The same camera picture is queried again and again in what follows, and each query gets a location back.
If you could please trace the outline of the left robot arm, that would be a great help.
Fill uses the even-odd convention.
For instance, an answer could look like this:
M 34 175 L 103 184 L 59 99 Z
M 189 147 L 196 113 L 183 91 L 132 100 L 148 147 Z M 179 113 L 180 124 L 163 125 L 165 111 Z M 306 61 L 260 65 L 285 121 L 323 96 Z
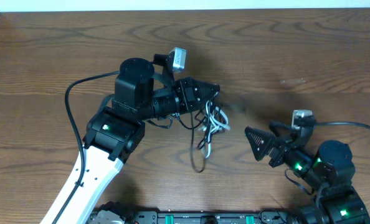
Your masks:
M 129 58 L 115 72 L 115 92 L 107 96 L 87 132 L 78 138 L 79 155 L 43 223 L 85 223 L 100 196 L 121 171 L 153 119 L 201 109 L 219 85 L 192 78 L 175 80 L 171 55 L 153 61 Z

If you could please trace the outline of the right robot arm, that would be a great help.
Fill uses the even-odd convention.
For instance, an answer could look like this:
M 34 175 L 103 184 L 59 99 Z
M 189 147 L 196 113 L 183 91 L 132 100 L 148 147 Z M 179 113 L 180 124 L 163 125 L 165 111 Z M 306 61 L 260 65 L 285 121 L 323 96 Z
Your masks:
M 310 187 L 312 202 L 287 215 L 287 223 L 370 223 L 368 210 L 352 186 L 356 168 L 345 143 L 323 142 L 315 155 L 305 146 L 317 125 L 314 117 L 296 118 L 291 125 L 276 121 L 270 131 L 247 127 L 245 135 L 257 161 L 270 157 L 269 165 L 288 166 Z

